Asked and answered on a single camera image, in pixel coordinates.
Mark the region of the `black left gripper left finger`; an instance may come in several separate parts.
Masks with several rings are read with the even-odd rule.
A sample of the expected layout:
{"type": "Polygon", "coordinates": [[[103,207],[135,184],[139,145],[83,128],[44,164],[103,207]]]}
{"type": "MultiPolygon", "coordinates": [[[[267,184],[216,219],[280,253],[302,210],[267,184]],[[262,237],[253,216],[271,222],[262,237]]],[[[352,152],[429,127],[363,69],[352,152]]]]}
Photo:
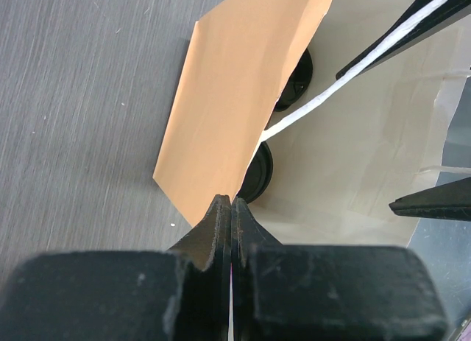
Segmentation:
{"type": "Polygon", "coordinates": [[[230,200],[165,251],[44,253],[1,291],[3,340],[226,340],[230,200]]]}

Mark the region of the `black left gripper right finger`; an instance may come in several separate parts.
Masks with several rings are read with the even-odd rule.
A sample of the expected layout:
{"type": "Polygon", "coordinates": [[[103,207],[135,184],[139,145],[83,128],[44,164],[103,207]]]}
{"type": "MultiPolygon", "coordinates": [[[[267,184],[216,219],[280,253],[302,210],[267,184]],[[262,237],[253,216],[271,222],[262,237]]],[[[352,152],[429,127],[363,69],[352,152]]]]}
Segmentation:
{"type": "Polygon", "coordinates": [[[374,245],[285,245],[232,206],[235,340],[442,340],[447,315],[422,260],[374,245]]]}

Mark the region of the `black coffee lid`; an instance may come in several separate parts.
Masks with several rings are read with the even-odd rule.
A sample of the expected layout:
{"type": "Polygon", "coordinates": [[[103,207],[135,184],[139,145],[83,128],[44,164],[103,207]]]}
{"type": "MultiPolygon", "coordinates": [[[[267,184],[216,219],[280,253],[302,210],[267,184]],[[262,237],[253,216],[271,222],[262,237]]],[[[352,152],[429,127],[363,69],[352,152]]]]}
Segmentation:
{"type": "Polygon", "coordinates": [[[273,173],[273,157],[266,142],[259,146],[244,177],[237,196],[246,203],[259,198],[268,187],[273,173]]]}
{"type": "Polygon", "coordinates": [[[286,83],[274,111],[283,112],[291,107],[307,91],[314,68],[311,53],[306,49],[286,83]]]}

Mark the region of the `brown paper bag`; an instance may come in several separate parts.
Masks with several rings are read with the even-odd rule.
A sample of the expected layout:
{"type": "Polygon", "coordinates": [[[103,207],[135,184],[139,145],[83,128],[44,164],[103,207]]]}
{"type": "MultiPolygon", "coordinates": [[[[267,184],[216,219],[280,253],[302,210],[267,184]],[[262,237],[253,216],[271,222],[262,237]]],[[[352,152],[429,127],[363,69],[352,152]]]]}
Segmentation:
{"type": "MultiPolygon", "coordinates": [[[[192,225],[235,197],[300,55],[314,76],[299,110],[414,0],[224,0],[194,25],[153,178],[192,225]]],[[[389,203],[437,182],[470,79],[464,17],[350,80],[267,138],[274,169],[251,205],[294,244],[407,245],[417,219],[389,203]]]]}

